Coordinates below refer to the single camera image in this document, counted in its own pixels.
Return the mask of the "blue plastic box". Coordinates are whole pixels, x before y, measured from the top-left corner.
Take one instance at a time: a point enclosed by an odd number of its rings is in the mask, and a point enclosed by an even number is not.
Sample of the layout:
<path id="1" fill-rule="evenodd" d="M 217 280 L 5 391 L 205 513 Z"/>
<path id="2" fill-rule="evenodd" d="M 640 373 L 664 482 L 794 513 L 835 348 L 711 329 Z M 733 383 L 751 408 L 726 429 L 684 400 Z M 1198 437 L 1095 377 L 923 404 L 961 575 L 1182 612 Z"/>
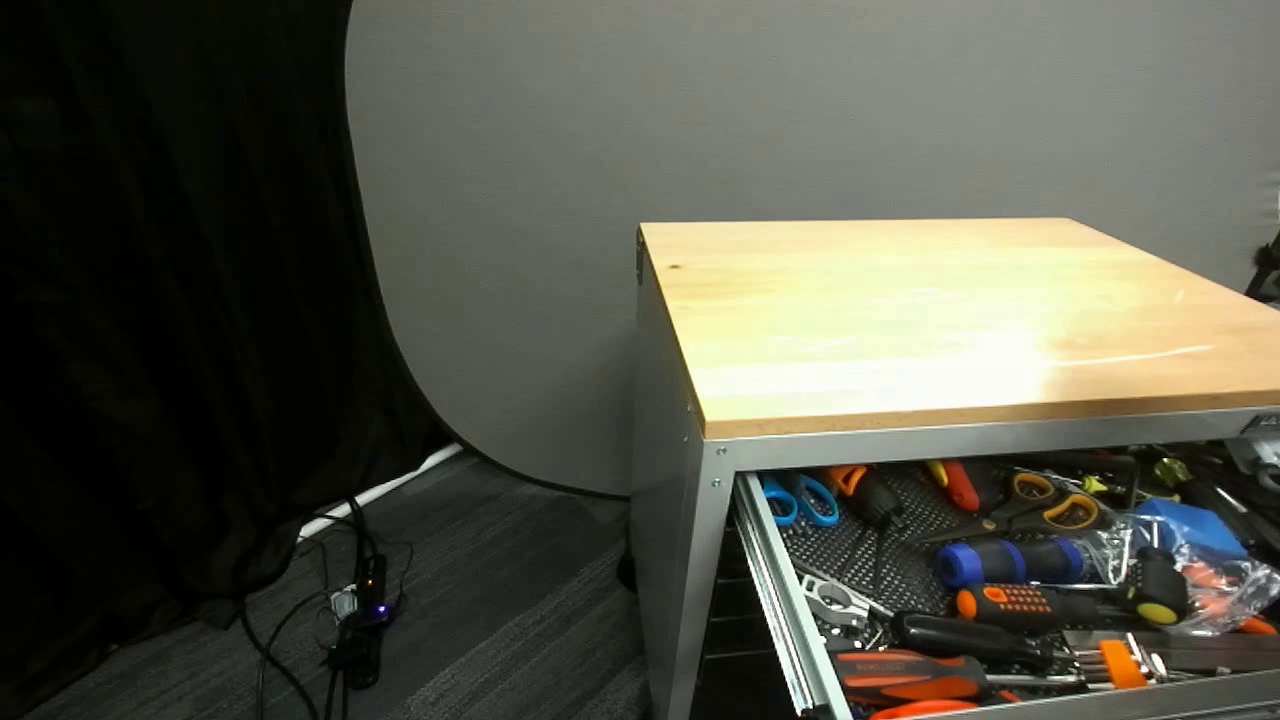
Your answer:
<path id="1" fill-rule="evenodd" d="M 1143 502 L 1143 519 L 1158 519 L 1166 538 L 1183 546 L 1198 557 L 1246 561 L 1247 547 L 1241 538 L 1208 509 L 1182 504 L 1182 502 Z"/>

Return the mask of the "black power strip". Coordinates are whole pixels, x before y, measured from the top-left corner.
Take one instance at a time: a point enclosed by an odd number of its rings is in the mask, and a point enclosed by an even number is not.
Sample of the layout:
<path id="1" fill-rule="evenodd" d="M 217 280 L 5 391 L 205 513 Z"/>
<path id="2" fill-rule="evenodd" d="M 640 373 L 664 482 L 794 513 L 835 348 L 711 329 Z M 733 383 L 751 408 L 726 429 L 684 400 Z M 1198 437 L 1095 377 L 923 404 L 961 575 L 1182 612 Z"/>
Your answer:
<path id="1" fill-rule="evenodd" d="M 386 632 L 395 622 L 387 599 L 387 561 L 372 557 L 358 568 L 358 581 L 331 596 L 335 644 L 327 665 L 344 675 L 354 694 L 365 694 L 380 679 Z"/>

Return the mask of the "black curtain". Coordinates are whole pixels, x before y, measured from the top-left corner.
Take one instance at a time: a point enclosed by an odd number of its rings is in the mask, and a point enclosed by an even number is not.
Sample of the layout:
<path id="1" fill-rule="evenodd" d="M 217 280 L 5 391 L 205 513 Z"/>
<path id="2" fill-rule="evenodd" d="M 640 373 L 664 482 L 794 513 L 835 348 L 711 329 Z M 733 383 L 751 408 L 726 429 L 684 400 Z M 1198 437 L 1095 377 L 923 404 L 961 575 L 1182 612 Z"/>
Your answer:
<path id="1" fill-rule="evenodd" d="M 0 0 L 0 702 L 225 622 L 449 444 L 375 286 L 354 0 Z"/>

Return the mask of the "short black yellow screwdriver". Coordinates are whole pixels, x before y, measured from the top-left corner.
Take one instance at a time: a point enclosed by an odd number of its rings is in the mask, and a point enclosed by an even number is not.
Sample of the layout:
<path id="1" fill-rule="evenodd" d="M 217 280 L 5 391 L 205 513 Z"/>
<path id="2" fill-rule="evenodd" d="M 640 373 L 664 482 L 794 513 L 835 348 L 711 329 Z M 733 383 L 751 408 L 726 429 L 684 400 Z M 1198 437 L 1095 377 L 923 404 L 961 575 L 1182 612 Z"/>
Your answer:
<path id="1" fill-rule="evenodd" d="M 1171 629 L 1194 612 L 1183 575 L 1158 547 L 1143 547 L 1130 568 L 1126 599 L 1153 629 Z"/>

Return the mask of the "grey tool cabinet wooden top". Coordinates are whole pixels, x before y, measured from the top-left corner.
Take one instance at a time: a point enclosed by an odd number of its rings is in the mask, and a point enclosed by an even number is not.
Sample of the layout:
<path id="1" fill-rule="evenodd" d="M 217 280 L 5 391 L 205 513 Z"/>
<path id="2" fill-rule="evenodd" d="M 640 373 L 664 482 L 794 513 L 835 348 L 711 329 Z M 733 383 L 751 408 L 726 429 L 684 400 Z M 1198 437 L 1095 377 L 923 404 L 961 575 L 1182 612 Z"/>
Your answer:
<path id="1" fill-rule="evenodd" d="M 631 557 L 656 720 L 688 720 L 736 482 L 1222 441 L 1280 408 L 1280 311 L 1064 215 L 640 233 Z"/>

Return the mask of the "grey round partition panel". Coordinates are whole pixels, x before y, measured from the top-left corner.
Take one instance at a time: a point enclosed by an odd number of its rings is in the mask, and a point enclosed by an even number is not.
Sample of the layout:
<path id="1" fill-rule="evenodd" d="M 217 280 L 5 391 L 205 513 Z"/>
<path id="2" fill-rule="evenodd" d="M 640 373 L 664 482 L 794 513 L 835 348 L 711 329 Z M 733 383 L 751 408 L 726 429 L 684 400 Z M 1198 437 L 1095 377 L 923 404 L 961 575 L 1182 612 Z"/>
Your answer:
<path id="1" fill-rule="evenodd" d="M 386 304 L 443 424 L 628 476 L 650 222 L 1077 215 L 1222 286 L 1280 200 L 1280 0 L 358 0 Z"/>

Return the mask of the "open grey tool drawer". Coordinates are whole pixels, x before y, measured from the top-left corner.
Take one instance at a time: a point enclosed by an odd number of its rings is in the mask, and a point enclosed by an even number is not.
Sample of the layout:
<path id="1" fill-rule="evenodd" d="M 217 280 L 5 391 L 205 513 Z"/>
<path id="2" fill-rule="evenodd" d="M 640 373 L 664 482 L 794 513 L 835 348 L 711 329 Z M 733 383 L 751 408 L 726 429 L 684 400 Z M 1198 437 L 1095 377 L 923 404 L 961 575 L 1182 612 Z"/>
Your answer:
<path id="1" fill-rule="evenodd" d="M 748 473 L 736 542 L 797 720 L 1280 720 L 1280 451 Z"/>

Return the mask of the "clear plastic bag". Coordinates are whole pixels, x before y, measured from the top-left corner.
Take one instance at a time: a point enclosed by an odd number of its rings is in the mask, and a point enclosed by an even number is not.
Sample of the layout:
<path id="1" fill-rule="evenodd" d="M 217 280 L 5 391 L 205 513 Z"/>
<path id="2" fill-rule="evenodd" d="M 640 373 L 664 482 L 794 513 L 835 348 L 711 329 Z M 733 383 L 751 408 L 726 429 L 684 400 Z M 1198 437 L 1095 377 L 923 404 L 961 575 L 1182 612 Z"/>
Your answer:
<path id="1" fill-rule="evenodd" d="M 1126 575 L 1143 547 L 1166 552 L 1188 586 L 1194 612 L 1182 625 L 1171 625 L 1171 632 L 1246 632 L 1280 599 L 1280 573 L 1272 564 L 1256 561 L 1253 552 L 1246 561 L 1198 557 L 1171 538 L 1166 538 L 1158 519 L 1143 519 L 1142 504 L 1090 538 L 1093 573 L 1106 587 L 1122 596 L 1126 608 Z"/>

